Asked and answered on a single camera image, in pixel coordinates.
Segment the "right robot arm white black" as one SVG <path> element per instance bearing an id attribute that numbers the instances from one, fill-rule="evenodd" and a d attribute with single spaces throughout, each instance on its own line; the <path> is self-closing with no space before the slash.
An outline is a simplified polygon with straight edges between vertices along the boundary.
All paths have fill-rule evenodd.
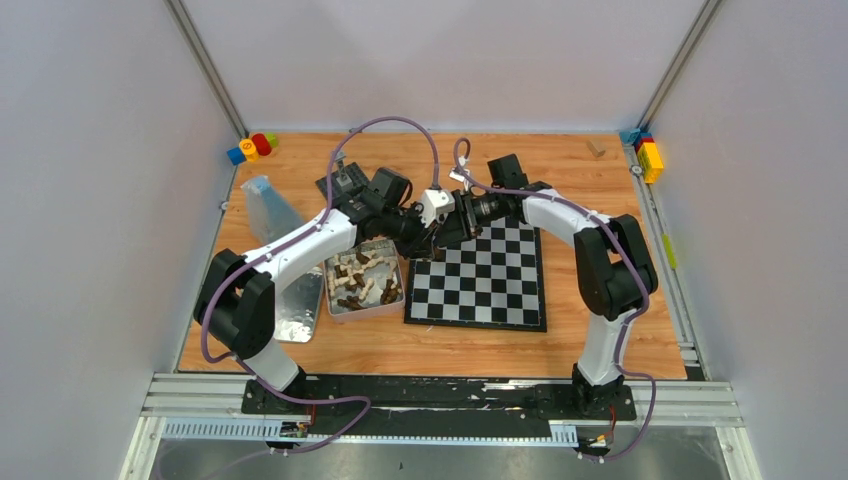
<path id="1" fill-rule="evenodd" d="M 471 239 L 483 226 L 512 218 L 573 248 L 577 285 L 590 312 L 586 342 L 572 373 L 571 403 L 596 417 L 623 393 L 622 356 L 630 326 L 644 314 L 658 278 L 638 220 L 582 207 L 545 182 L 530 182 L 514 154 L 487 164 L 492 182 L 480 195 L 454 192 L 454 210 L 436 236 L 438 246 Z"/>

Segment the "silver tin lid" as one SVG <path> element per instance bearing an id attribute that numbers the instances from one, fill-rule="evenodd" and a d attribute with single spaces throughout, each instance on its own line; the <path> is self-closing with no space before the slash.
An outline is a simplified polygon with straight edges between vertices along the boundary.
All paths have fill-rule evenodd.
<path id="1" fill-rule="evenodd" d="M 313 338 L 324 289 L 324 270 L 315 266 L 276 295 L 277 341 L 305 344 Z"/>

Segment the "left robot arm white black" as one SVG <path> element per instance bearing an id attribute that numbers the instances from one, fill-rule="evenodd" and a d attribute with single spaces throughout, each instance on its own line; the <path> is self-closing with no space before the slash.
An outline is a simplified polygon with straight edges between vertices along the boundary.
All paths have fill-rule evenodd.
<path id="1" fill-rule="evenodd" d="M 276 297 L 310 269 L 365 240 L 383 236 L 416 248 L 453 210 L 454 201 L 432 186 L 405 207 L 410 185 L 382 167 L 366 186 L 328 194 L 328 205 L 316 218 L 284 237 L 245 254 L 224 249 L 214 255 L 193 311 L 206 361 L 216 360 L 208 350 L 214 337 L 264 382 L 271 404 L 283 413 L 298 411 L 306 400 L 300 381 L 305 374 L 274 338 Z"/>

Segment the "folding chess board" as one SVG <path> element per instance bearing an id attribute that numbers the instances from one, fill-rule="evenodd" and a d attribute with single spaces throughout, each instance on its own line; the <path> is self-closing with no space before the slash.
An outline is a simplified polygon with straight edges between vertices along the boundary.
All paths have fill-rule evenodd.
<path id="1" fill-rule="evenodd" d="M 404 322 L 545 332 L 540 230 L 504 218 L 437 260 L 412 260 Z"/>

